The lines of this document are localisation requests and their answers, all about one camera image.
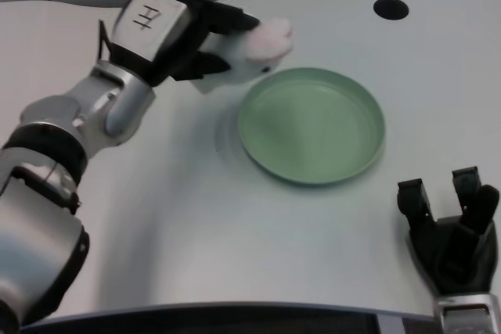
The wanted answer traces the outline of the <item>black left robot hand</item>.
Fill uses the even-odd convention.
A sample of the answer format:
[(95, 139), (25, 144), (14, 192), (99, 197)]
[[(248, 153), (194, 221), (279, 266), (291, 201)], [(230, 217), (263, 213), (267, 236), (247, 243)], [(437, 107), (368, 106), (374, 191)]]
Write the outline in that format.
[(168, 77), (199, 80), (231, 69), (220, 52), (205, 52), (211, 36), (243, 36), (259, 19), (235, 6), (212, 0), (128, 0), (111, 34), (101, 39), (110, 63), (154, 88)]

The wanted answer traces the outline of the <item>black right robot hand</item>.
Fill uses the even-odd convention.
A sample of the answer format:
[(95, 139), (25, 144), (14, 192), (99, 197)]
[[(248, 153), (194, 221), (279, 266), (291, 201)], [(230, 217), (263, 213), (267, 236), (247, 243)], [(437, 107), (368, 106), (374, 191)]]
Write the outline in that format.
[(437, 220), (420, 178), (398, 183), (411, 254), (435, 296), (489, 293), (498, 264), (494, 216), (500, 192), (481, 183), (476, 167), (453, 171), (452, 183), (461, 214)]

